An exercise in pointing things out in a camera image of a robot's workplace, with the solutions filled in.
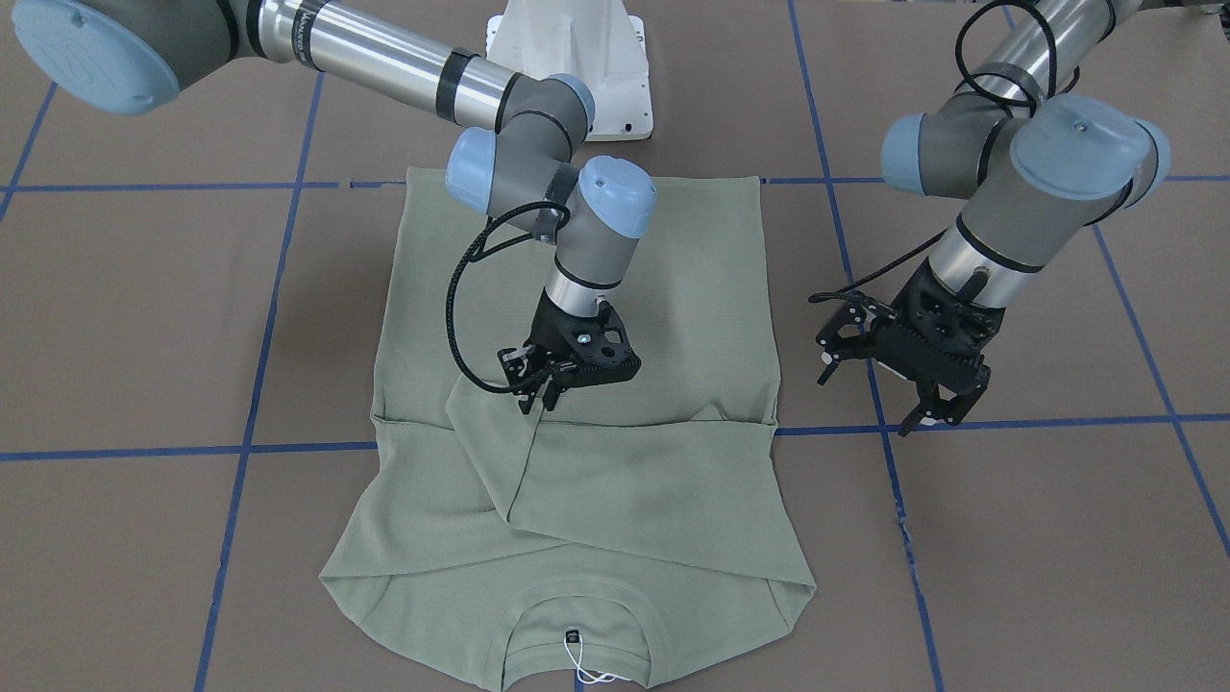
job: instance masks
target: neckline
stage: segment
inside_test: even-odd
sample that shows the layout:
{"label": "neckline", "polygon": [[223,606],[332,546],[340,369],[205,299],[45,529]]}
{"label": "neckline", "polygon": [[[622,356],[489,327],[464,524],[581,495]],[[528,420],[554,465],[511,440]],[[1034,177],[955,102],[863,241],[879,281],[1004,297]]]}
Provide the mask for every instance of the neckline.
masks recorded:
{"label": "neckline", "polygon": [[494,632],[488,644],[482,676],[483,687],[497,692],[507,687],[504,665],[508,659],[508,642],[525,611],[552,599],[572,596],[611,601],[632,613],[649,649],[648,680],[645,681],[645,686],[652,687],[670,680],[667,675],[670,669],[665,627],[653,604],[627,584],[605,578],[577,576],[542,580],[509,599],[508,606],[494,623]]}

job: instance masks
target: blue cap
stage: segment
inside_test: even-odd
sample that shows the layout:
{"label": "blue cap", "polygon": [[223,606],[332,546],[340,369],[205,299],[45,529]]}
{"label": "blue cap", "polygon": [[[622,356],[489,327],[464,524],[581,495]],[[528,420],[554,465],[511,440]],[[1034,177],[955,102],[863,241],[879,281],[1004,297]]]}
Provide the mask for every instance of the blue cap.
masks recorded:
{"label": "blue cap", "polygon": [[496,177],[496,133],[470,127],[461,133],[449,155],[444,184],[455,199],[487,213],[491,203],[491,182]]}
{"label": "blue cap", "polygon": [[1154,189],[1161,187],[1161,181],[1166,179],[1166,175],[1170,173],[1171,162],[1170,139],[1166,138],[1166,134],[1161,130],[1161,128],[1140,118],[1137,118],[1137,124],[1149,133],[1154,146],[1157,149],[1157,172],[1154,173],[1153,182],[1149,183],[1149,189],[1133,202],[1133,204],[1141,202],[1145,197],[1153,194]]}
{"label": "blue cap", "polygon": [[594,156],[581,168],[581,194],[611,230],[640,240],[649,227],[658,188],[649,173],[636,163]]}
{"label": "blue cap", "polygon": [[1030,184],[1063,199],[1101,199],[1127,184],[1149,155],[1149,134],[1086,96],[1048,100],[1012,139],[1012,165]]}
{"label": "blue cap", "polygon": [[922,113],[898,118],[884,135],[879,147],[879,170],[884,182],[894,189],[914,194],[922,191],[922,168],[919,165],[919,134],[922,130]]}
{"label": "blue cap", "polygon": [[593,128],[594,127],[594,95],[593,95],[592,91],[589,91],[589,87],[585,86],[585,82],[581,81],[581,77],[571,75],[571,74],[567,74],[567,73],[557,73],[557,74],[554,74],[554,75],[549,76],[547,79],[554,79],[556,81],[562,81],[562,82],[567,84],[569,87],[572,87],[573,91],[577,92],[577,97],[581,98],[581,102],[585,106],[585,119],[588,120],[587,127],[588,128]]}
{"label": "blue cap", "polygon": [[17,0],[17,41],[69,93],[125,116],[151,111],[180,95],[171,65],[135,33],[73,0]]}

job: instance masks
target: white mounting plate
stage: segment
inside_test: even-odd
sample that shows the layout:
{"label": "white mounting plate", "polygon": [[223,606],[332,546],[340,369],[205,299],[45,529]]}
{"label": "white mounting plate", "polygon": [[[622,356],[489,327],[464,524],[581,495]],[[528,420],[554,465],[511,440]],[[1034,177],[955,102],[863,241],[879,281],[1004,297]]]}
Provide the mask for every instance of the white mounting plate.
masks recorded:
{"label": "white mounting plate", "polygon": [[[496,34],[499,33],[499,25],[503,18],[503,15],[496,15],[487,20],[487,55],[491,55],[491,45],[496,39]],[[641,17],[631,15],[629,15],[629,20],[632,22],[632,31],[636,34],[637,44],[641,47],[641,53],[647,59],[645,21]],[[524,71],[535,79],[542,79],[556,73],[573,73],[566,65],[558,65],[550,71],[535,70],[542,74],[534,74],[534,71],[525,70],[524,65],[506,64],[504,66]],[[587,79],[585,75],[578,76],[584,80],[585,86],[594,95],[597,113],[594,114],[594,128],[587,138],[589,141],[627,141],[648,139],[653,134],[653,104],[649,96],[649,74],[647,70],[645,74],[635,76],[619,75],[605,79]]]}

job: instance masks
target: green t-shirt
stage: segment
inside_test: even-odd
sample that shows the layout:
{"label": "green t-shirt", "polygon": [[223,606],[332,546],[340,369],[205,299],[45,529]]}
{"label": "green t-shirt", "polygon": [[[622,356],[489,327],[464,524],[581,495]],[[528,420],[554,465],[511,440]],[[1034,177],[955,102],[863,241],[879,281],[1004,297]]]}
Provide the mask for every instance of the green t-shirt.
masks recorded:
{"label": "green t-shirt", "polygon": [[[759,181],[657,178],[611,296],[641,372],[529,417],[459,379],[444,334],[449,275],[483,218],[440,171],[407,182],[375,368],[380,472],[321,573],[346,616],[492,691],[573,667],[568,629],[587,670],[646,687],[790,633],[815,584],[769,457]],[[483,380],[504,383],[494,353],[525,338],[552,251],[467,269],[458,337]]]}

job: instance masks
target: black cable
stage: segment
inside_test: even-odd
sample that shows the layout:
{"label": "black cable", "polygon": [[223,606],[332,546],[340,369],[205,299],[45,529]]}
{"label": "black cable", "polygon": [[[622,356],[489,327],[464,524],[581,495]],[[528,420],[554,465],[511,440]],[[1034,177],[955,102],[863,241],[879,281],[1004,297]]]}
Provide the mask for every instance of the black cable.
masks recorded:
{"label": "black cable", "polygon": [[477,237],[474,238],[474,242],[471,242],[470,246],[466,247],[466,251],[461,254],[461,259],[458,261],[456,268],[453,269],[453,278],[449,279],[449,289],[444,296],[444,329],[448,332],[449,352],[453,354],[453,363],[456,364],[458,370],[461,371],[461,375],[464,375],[466,380],[472,382],[475,387],[482,390],[483,392],[490,392],[492,395],[512,395],[514,392],[523,391],[526,387],[538,388],[538,386],[542,385],[544,382],[546,382],[549,377],[551,377],[551,371],[541,370],[531,375],[530,377],[518,382],[517,385],[510,385],[508,387],[496,387],[493,385],[487,385],[486,382],[483,382],[478,376],[474,374],[474,371],[470,370],[469,366],[466,366],[465,359],[461,358],[461,350],[458,349],[456,328],[453,323],[453,305],[456,301],[458,284],[461,281],[461,273],[465,272],[465,267],[467,264],[477,262],[480,259],[485,259],[501,250],[512,247],[513,245],[529,240],[530,237],[529,234],[525,234],[514,237],[512,240],[501,242],[499,245],[496,245],[491,250],[486,250],[485,245],[487,243],[487,238],[491,236],[491,234],[494,232],[496,229],[498,229],[499,226],[512,220],[513,218],[519,216],[525,211],[533,211],[535,209],[555,209],[556,211],[560,211],[560,222],[556,225],[556,230],[563,227],[565,224],[568,222],[568,219],[572,218],[572,213],[568,210],[567,206],[557,202],[551,202],[549,199],[540,199],[538,202],[530,202],[529,204],[522,204],[515,209],[510,209],[507,213],[501,214],[498,218],[494,219],[488,218],[487,225],[483,226],[483,229],[478,232]]}
{"label": "black cable", "polygon": [[966,55],[964,55],[966,33],[968,33],[969,28],[973,27],[974,23],[979,18],[982,18],[986,12],[990,12],[996,7],[1004,7],[1004,6],[1018,7],[1021,10],[1025,10],[1025,12],[1030,15],[1030,18],[1037,22],[1038,28],[1042,29],[1042,36],[1043,38],[1047,39],[1047,77],[1048,77],[1047,98],[1050,98],[1055,95],[1055,90],[1059,87],[1059,85],[1055,84],[1059,81],[1059,74],[1058,74],[1059,47],[1055,44],[1055,32],[1050,28],[1050,22],[1047,21],[1047,17],[1044,17],[1042,12],[1039,12],[1037,7],[1034,7],[1033,4],[1030,2],[1028,0],[991,0],[991,2],[983,5],[980,10],[974,12],[973,16],[970,16],[969,20],[966,21],[964,26],[961,27],[961,31],[957,32],[957,45],[956,45],[957,70],[961,73],[962,84],[968,84],[969,87],[973,88],[979,96],[983,96],[984,98],[989,98],[990,101],[994,101],[995,103],[1000,103],[1004,106],[1018,106],[1028,108],[1030,117],[1033,117],[1033,114],[1038,111],[1039,103],[1038,100],[1032,93],[1022,88],[1021,92],[1025,93],[1026,97],[1025,101],[1021,101],[1018,98],[1007,98],[1005,96],[1000,96],[999,93],[993,93],[988,91],[985,87],[983,87],[980,84],[978,84],[975,81],[975,75],[970,74],[969,68],[966,66]]}
{"label": "black cable", "polygon": [[825,291],[822,291],[822,293],[813,293],[811,296],[808,296],[807,300],[809,302],[823,302],[825,300],[845,300],[846,299],[846,293],[854,290],[855,288],[859,288],[860,285],[862,285],[865,283],[870,283],[872,280],[876,280],[877,278],[884,275],[886,273],[895,269],[897,267],[899,267],[899,265],[904,264],[905,262],[910,261],[911,258],[916,257],[924,250],[926,250],[927,247],[930,247],[930,246],[935,245],[936,242],[938,242],[940,238],[943,237],[945,232],[947,232],[947,229],[941,230],[940,232],[932,235],[931,237],[929,237],[925,242],[922,242],[918,247],[910,250],[909,252],[902,254],[900,257],[897,257],[892,262],[888,262],[887,264],[884,264],[884,265],[879,267],[878,269],[868,273],[867,275],[860,278],[859,280],[851,283],[850,285],[845,285],[843,288],[838,288],[836,290],[831,290],[831,291],[830,290],[825,290]]}

